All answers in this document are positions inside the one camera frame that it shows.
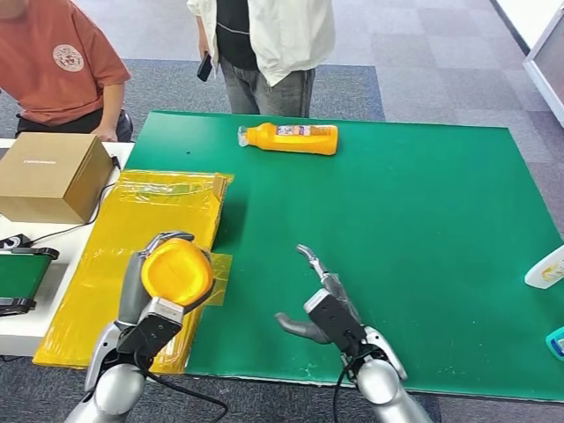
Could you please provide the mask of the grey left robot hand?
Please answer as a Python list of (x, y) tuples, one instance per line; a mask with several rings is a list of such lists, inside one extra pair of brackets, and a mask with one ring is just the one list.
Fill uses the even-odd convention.
[(141, 281), (141, 269), (145, 260), (159, 245), (172, 240), (193, 241), (195, 237), (182, 231), (163, 232), (155, 235), (145, 248), (131, 255), (120, 292), (120, 301), (115, 324), (120, 330), (137, 325), (142, 311), (150, 302), (150, 296)]

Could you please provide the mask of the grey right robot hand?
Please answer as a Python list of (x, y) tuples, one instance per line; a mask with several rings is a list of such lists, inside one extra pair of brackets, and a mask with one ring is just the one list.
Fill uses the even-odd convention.
[(282, 329), (317, 344), (334, 344), (342, 353), (365, 337), (359, 313), (337, 274), (330, 272), (307, 246), (298, 244), (296, 250), (319, 277), (321, 288), (304, 304), (308, 322), (295, 321), (282, 312), (275, 314)]

